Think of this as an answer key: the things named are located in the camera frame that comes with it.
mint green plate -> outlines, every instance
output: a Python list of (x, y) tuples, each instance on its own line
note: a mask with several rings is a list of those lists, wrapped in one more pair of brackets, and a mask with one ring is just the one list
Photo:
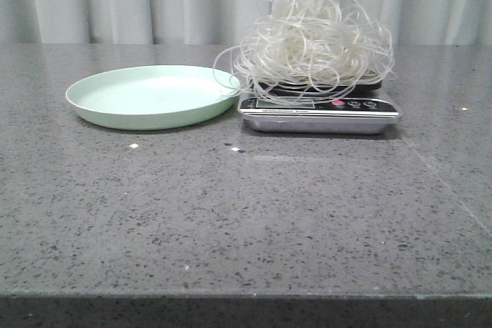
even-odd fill
[(100, 126), (160, 130), (216, 117), (230, 108), (238, 86), (236, 77), (212, 68), (149, 65), (84, 78), (66, 98), (81, 118)]

